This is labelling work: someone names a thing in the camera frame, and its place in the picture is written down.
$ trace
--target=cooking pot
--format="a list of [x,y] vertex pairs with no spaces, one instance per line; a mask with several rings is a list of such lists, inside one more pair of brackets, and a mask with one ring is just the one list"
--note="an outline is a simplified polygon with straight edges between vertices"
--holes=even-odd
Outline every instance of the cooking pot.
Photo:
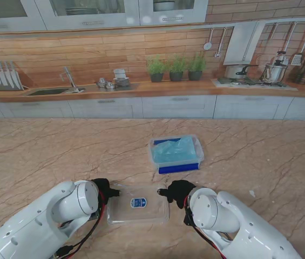
[[265,69],[260,77],[261,81],[267,83],[278,83],[284,78],[288,66],[283,65],[281,60],[276,60],[275,64],[266,64]]
[[247,76],[246,69],[249,66],[257,66],[257,65],[233,65],[233,66],[227,66],[226,73],[225,73],[224,77],[235,78],[235,79],[245,78]]

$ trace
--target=stack of plates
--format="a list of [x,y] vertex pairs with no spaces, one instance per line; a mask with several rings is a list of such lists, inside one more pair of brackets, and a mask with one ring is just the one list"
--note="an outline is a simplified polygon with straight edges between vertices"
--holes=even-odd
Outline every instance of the stack of plates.
[[125,78],[114,78],[115,81],[115,86],[120,87],[120,86],[129,86],[130,83],[130,78],[125,77]]
[[97,8],[91,7],[72,7],[66,8],[67,15],[96,15],[98,14]]

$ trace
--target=blue cloth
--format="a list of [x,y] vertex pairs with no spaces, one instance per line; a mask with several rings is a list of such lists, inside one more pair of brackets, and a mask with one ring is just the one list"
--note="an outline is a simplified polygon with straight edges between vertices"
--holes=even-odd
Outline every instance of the blue cloth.
[[152,148],[155,163],[177,162],[197,159],[192,137],[183,137],[179,141],[165,141]]

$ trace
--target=wooden backsplash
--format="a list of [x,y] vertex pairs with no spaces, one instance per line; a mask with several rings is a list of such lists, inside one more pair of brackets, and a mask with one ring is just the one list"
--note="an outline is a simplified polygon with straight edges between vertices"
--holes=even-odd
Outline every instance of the wooden backsplash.
[[[210,0],[208,22],[231,22],[265,18],[305,16],[305,0]],[[267,41],[272,25],[264,28],[258,42],[250,75],[258,76],[265,63],[281,50],[286,42],[290,24],[280,24],[270,41]],[[131,81],[149,80],[146,59],[158,55],[160,59],[180,54],[192,58],[203,54],[206,58],[204,77],[223,76],[223,60],[232,28],[224,38],[221,58],[215,58],[223,30],[214,30],[212,48],[203,50],[209,29],[177,31],[144,31],[97,36],[35,37],[0,39],[0,60],[12,60],[16,64],[23,84],[29,87],[62,86],[59,74],[68,66],[76,84],[91,84],[100,77],[112,79],[113,69],[124,68]],[[292,57],[301,49],[305,39],[305,23],[298,24],[289,44],[287,55]]]

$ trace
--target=potted plant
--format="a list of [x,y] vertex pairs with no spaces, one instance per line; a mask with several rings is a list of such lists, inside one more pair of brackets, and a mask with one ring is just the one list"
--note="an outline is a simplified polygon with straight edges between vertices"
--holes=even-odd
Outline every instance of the potted plant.
[[195,56],[188,64],[188,78],[190,81],[199,81],[202,71],[206,67],[204,57]]
[[184,70],[186,69],[186,60],[184,57],[176,55],[174,60],[169,60],[168,70],[171,81],[181,81]]
[[158,59],[149,59],[147,61],[147,71],[150,74],[151,82],[159,83],[163,79],[163,73],[166,70],[166,64]]

